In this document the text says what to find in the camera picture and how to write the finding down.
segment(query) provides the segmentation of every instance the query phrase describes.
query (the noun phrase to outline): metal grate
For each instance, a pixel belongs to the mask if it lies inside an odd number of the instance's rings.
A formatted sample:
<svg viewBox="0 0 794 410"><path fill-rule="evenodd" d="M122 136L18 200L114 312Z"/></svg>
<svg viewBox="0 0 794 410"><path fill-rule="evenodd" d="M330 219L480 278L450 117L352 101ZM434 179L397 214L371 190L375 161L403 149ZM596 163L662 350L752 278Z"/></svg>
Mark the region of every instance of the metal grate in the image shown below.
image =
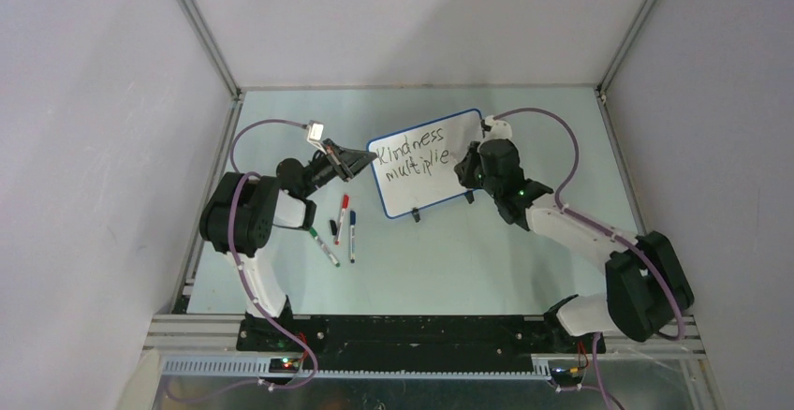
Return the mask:
<svg viewBox="0 0 794 410"><path fill-rule="evenodd" d="M271 357L212 357L212 356L167 356L163 375L202 375L224 377L289 377L290 373L269 373ZM549 377L549 362L533 359L534 370L521 373L412 373L406 371L384 373L380 371L331 371L320 370L317 377L344 379L487 379L487 380L545 380Z"/></svg>

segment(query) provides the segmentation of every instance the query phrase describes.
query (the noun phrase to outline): blue border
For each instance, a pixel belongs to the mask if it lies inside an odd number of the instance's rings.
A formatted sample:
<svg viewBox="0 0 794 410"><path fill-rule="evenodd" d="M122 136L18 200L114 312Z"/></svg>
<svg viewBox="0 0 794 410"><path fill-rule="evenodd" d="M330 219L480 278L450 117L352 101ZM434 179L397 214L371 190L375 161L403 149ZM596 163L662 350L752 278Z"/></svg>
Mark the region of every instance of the blue border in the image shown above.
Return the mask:
<svg viewBox="0 0 794 410"><path fill-rule="evenodd" d="M375 141L382 140L382 139L385 139L385 138L391 137L391 136L396 136L397 134L402 134L404 132L410 131L412 129L416 129L418 127L423 127L423 126L426 126L428 124L437 123L437 122L440 122L442 120L448 120L450 118L454 118L454 117L457 117L458 115L463 115L463 114L468 113L468 112L476 112L477 115L479 115L479 119L482 120L482 112L480 112L479 109L472 108L472 109L469 109L469 110L462 110L460 112L456 112L456 113L453 113L451 115L447 115L446 117L436 118L435 120L431 120L431 121L429 121L427 123L417 124L416 126L407 127L406 129L401 129L399 131L392 132L391 134L387 134L385 136L378 137L377 139L372 139L372 140L367 142L367 151L370 151L370 145L372 145L373 142L375 142ZM383 206L383 214L385 214L386 217L389 218L389 220L395 220L397 218L400 218L401 216L409 215L411 212L405 212L405 213L400 213L399 215L389 216L389 213L386 212L386 203L383 201L383 193L380 192L380 182L377 180L377 174L375 173L375 167L372 167L372 171L373 171L373 176L375 177L375 185L377 185L377 194L380 196L380 205ZM433 207L436 204L441 204L444 201L449 201L450 199L453 199L453 198L462 197L463 195L465 195L465 192L463 192L463 193L461 193L459 195L455 195L455 196L449 197L449 198L441 199L440 201L432 202L432 203L430 203L430 204L428 204L426 206L419 207L418 209L419 210L427 209L428 207Z"/></svg>

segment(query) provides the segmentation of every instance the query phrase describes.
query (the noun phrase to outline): wall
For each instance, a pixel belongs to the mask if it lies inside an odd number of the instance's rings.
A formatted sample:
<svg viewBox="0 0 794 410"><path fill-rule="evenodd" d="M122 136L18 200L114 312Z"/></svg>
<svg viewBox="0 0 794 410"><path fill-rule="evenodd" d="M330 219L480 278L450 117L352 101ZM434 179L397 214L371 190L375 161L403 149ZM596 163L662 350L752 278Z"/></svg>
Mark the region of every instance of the wall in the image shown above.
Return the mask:
<svg viewBox="0 0 794 410"><path fill-rule="evenodd" d="M661 0L608 92L728 408L790 408L794 0Z"/></svg>
<svg viewBox="0 0 794 410"><path fill-rule="evenodd" d="M230 101L175 0L0 3L0 408L112 408Z"/></svg>
<svg viewBox="0 0 794 410"><path fill-rule="evenodd" d="M595 84L642 0L197 0L243 86Z"/></svg>

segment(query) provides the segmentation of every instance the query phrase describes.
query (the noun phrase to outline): red marker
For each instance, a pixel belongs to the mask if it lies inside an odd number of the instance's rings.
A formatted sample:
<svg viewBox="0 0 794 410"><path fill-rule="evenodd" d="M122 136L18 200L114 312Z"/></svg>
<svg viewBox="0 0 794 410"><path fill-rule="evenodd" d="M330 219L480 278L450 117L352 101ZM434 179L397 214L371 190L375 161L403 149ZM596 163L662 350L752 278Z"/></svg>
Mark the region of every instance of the red marker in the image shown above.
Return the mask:
<svg viewBox="0 0 794 410"><path fill-rule="evenodd" d="M336 233L336 236L333 238L333 244L339 244L339 238L342 237L342 222L345 221L345 211L347 210L347 204L350 203L350 197L345 193L345 196L342 198L342 209L339 211L339 222L336 225L339 227L339 231Z"/></svg>

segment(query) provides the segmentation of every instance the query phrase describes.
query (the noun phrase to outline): blue marker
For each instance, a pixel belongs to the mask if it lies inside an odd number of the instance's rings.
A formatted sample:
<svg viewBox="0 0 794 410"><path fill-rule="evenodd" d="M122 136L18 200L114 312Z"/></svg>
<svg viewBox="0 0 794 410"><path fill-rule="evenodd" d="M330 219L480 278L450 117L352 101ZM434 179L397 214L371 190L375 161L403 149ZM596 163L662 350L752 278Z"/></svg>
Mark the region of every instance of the blue marker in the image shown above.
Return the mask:
<svg viewBox="0 0 794 410"><path fill-rule="evenodd" d="M356 263L356 211L350 211L350 263Z"/></svg>

